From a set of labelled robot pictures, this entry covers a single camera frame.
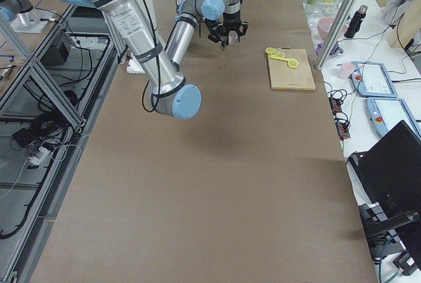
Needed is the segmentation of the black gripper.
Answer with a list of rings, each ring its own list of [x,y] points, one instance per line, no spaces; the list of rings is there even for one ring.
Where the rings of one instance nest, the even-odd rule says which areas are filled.
[[[239,37],[247,33],[248,22],[241,21],[241,13],[224,13],[223,25],[227,32],[239,32]]]
[[[228,33],[225,27],[218,20],[205,20],[205,25],[209,30],[208,38],[214,43],[220,43],[221,48],[228,46]]]

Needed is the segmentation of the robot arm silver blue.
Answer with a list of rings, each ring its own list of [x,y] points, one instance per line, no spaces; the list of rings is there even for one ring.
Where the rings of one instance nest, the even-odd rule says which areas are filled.
[[[178,72],[197,25],[202,20],[218,24],[231,0],[175,0],[175,25],[166,43],[165,52]]]
[[[178,119],[195,116],[201,92],[187,84],[180,64],[200,22],[209,29],[208,38],[227,47],[247,31],[241,20],[241,0],[175,0],[176,23],[166,44],[154,27],[152,6],[145,0],[61,0],[100,10],[149,77],[145,88],[152,111]]]

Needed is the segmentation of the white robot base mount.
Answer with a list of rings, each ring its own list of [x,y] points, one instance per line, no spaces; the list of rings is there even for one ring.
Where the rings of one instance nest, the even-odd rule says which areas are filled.
[[[141,65],[137,62],[135,58],[131,58],[129,60],[126,71],[128,74],[145,74],[144,69],[141,67]]]

